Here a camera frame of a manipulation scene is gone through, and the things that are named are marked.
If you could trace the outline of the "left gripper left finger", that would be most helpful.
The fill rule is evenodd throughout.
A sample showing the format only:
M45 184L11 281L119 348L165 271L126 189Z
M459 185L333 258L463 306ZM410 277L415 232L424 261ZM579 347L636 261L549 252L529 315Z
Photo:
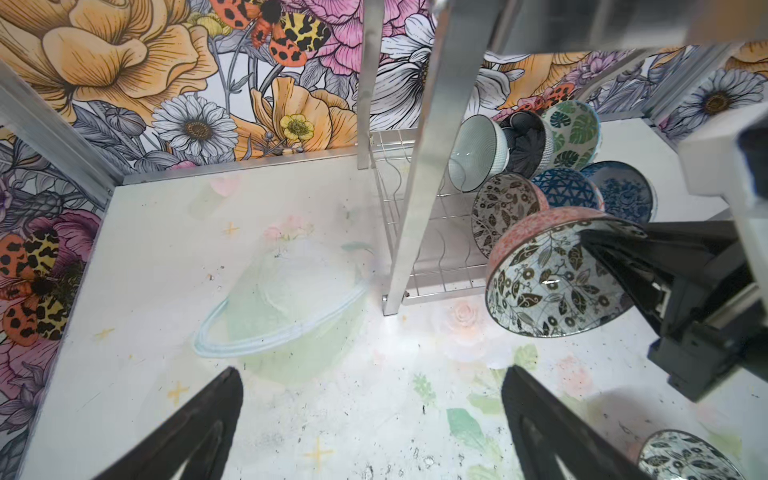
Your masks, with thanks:
M222 371L99 479L220 479L243 403L234 367Z

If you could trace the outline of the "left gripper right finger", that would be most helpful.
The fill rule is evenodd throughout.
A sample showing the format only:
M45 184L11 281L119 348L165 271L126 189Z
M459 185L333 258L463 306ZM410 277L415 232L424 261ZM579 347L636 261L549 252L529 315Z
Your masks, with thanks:
M584 423L528 371L507 369L501 399L526 479L646 479L634 463Z

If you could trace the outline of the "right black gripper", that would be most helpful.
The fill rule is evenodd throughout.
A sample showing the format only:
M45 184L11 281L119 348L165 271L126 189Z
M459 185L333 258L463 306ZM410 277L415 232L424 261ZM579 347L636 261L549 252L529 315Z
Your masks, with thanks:
M644 232L579 237L659 335L648 357L668 383L692 402L739 369L766 383L766 303L734 223L656 222Z

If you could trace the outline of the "blue floral bowl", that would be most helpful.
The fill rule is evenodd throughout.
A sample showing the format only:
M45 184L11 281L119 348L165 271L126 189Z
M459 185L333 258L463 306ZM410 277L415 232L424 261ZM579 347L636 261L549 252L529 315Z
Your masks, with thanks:
M656 192L635 167L609 160L587 165L580 172L600 191L608 214L637 224L653 220L657 209Z

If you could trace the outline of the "black white floral bowl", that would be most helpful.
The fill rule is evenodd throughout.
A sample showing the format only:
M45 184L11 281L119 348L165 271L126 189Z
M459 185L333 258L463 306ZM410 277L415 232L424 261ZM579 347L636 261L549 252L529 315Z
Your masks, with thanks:
M486 257L501 237L524 218L549 209L544 193L529 179L501 173L486 180L470 215L473 239Z
M599 328L633 307L619 282L581 245L583 231L644 238L632 222L585 207L533 214L496 243L486 270L485 304L515 334L556 338Z
M652 479L744 479L714 446L696 435L673 429L660 430L645 441L637 466Z

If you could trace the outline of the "blue triangle pattern bowl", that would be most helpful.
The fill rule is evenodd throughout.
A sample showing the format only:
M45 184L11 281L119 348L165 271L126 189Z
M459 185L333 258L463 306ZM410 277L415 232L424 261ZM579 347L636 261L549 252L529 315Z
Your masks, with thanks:
M584 207L605 210L600 190L580 171L552 168L534 176L532 183L544 194L550 208Z

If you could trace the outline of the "green leaf pattern bowl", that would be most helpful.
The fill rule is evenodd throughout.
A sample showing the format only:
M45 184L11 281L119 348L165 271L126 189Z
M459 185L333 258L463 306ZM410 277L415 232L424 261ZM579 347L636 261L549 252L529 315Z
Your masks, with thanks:
M552 168L581 170L593 161L602 132L599 117L591 106L567 100L547 109L542 120L552 134Z

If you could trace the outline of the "dark navy fan pattern bowl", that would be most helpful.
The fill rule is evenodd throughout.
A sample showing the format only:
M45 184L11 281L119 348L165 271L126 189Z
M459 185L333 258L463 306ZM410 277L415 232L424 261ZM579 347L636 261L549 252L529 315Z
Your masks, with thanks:
M507 142L508 162L505 173L531 179L546 169L553 140L551 131L536 113L520 111L500 124Z

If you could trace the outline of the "mint green bowl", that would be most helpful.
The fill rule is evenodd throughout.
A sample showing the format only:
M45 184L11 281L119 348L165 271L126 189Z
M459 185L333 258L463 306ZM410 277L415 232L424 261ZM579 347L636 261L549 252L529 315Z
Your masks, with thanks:
M508 162L508 142L502 128L489 117L473 115L460 126L449 158L449 178L457 190L468 193L502 173Z

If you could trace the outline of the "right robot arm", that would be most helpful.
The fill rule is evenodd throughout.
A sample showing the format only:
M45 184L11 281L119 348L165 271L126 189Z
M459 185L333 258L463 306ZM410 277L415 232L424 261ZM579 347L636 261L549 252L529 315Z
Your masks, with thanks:
M585 231L582 246L657 333L648 358L698 402L742 367L767 378L767 106L716 116L684 139L690 194L730 219L652 223L643 238Z

